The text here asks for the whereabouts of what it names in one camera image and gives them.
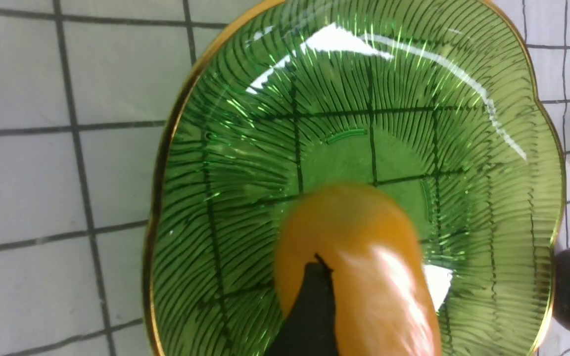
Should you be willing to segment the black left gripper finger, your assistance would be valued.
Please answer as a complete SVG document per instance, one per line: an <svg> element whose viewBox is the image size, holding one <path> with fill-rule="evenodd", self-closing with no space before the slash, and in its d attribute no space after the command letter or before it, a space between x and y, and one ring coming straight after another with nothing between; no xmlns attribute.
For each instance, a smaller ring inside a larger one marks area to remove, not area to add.
<svg viewBox="0 0 570 356"><path fill-rule="evenodd" d="M302 286L266 356L337 356L333 269L315 254Z"/></svg>

